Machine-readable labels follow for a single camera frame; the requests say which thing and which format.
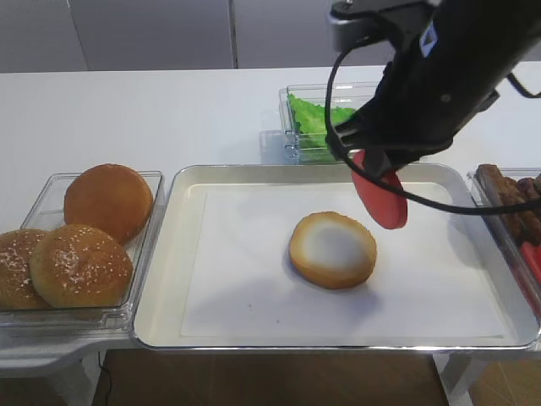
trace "table leg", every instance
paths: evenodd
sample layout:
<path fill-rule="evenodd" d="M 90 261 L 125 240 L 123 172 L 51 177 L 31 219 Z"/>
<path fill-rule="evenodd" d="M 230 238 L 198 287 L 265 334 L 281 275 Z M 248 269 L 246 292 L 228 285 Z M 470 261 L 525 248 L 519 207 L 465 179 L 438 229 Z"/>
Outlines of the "table leg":
<path fill-rule="evenodd" d="M 105 359 L 105 353 L 101 353 L 101 359 Z M 100 372 L 98 353 L 91 353 L 47 380 L 68 406 L 91 406 Z"/>
<path fill-rule="evenodd" d="M 472 406 L 468 390 L 489 362 L 460 354 L 434 354 L 433 358 L 449 405 Z"/>

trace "white label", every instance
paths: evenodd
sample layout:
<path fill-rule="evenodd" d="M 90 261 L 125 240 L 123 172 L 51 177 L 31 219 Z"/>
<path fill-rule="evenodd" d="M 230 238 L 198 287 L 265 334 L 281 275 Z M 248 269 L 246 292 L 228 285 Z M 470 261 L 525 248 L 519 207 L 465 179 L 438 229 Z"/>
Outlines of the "white label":
<path fill-rule="evenodd" d="M 421 35 L 419 39 L 419 46 L 421 47 L 421 53 L 426 58 L 431 52 L 434 45 L 438 42 L 438 35 L 434 27 L 434 21 L 430 21 L 429 26 Z"/>

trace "black cable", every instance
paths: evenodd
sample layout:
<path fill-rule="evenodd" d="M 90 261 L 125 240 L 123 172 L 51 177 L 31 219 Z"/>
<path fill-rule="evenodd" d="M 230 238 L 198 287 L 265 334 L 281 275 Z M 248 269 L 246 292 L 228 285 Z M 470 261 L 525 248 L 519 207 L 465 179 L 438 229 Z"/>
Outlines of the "black cable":
<path fill-rule="evenodd" d="M 98 365 L 100 366 L 100 370 L 107 374 L 107 378 L 109 381 L 109 389 L 107 390 L 107 393 L 105 395 L 105 406 L 109 406 L 109 397 L 111 396 L 111 392 L 112 392 L 112 375 L 109 369 L 103 366 L 101 362 L 101 353 L 99 352 L 98 352 Z"/>
<path fill-rule="evenodd" d="M 537 95 L 530 93 L 529 90 L 526 89 L 522 85 L 522 83 L 518 80 L 518 78 L 512 72 L 507 75 L 507 80 L 509 80 L 509 83 L 511 83 L 511 86 L 513 86 L 515 90 L 518 91 L 522 97 L 526 97 L 527 99 L 541 98 L 541 93 L 538 93 Z"/>
<path fill-rule="evenodd" d="M 357 43 L 349 47 L 346 51 L 343 51 L 340 55 L 338 55 L 338 58 L 336 58 L 336 61 L 334 65 L 332 66 L 329 80 L 327 81 L 327 90 L 325 93 L 325 126 L 326 126 L 327 133 L 333 134 L 338 139 L 340 139 L 340 137 L 338 136 L 338 133 L 336 132 L 336 129 L 333 123 L 331 122 L 332 86 L 334 85 L 336 73 L 338 72 L 338 69 L 340 68 L 340 65 L 342 64 L 342 61 L 346 58 L 346 56 L 354 49 L 357 49 L 359 47 L 364 47 L 367 44 L 368 42 L 366 40 L 358 41 Z M 541 199 L 530 200 L 526 203 L 519 203 L 516 205 L 496 206 L 496 207 L 465 207 L 465 206 L 446 205 L 444 203 L 439 203 L 438 201 L 426 199 L 422 196 L 415 195 L 414 193 L 410 193 L 410 192 L 407 192 L 406 190 L 398 189 L 394 186 L 387 184 L 383 180 L 361 169 L 355 162 L 353 162 L 353 160 L 347 155 L 347 151 L 345 151 L 343 148 L 338 148 L 337 150 L 338 151 L 334 151 L 334 152 L 338 155 L 338 157 L 341 158 L 346 163 L 346 165 L 348 165 L 361 178 L 368 180 L 370 183 L 375 184 L 376 186 L 379 186 L 383 190 L 386 190 L 395 195 L 401 196 L 405 199 L 415 201 L 421 205 L 431 207 L 433 209 L 437 209 L 440 211 L 447 211 L 449 213 L 462 214 L 466 216 L 496 216 L 496 215 L 502 215 L 502 214 L 517 213 L 519 211 L 530 211 L 530 210 L 538 209 L 541 207 Z"/>

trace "white countertop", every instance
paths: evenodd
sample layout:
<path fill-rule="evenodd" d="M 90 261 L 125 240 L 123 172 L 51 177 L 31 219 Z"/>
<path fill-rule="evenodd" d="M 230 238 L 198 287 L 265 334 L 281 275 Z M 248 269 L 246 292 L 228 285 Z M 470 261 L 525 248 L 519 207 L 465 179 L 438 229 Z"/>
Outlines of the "white countertop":
<path fill-rule="evenodd" d="M 0 232 L 18 228 L 47 178 L 103 162 L 159 170 L 166 190 L 194 164 L 284 163 L 278 91 L 325 83 L 329 68 L 0 75 Z M 379 81 L 349 67 L 336 82 Z M 541 89 L 541 63 L 516 70 Z M 541 167 L 541 100 L 506 82 L 448 151 L 429 158 L 462 175 L 479 163 Z M 2 369 L 0 352 L 0 370 Z"/>

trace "wooden floor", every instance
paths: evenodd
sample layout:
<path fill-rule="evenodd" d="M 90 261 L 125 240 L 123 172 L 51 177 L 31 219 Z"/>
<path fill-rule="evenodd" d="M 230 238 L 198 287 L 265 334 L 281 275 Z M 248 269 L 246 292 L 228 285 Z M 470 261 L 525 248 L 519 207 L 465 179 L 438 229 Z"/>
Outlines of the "wooden floor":
<path fill-rule="evenodd" d="M 107 353 L 109 406 L 447 405 L 430 357 L 381 354 Z M 93 406 L 105 405 L 102 374 Z M 541 361 L 494 363 L 475 406 L 541 406 Z M 0 380 L 0 405 L 63 406 L 42 379 Z"/>

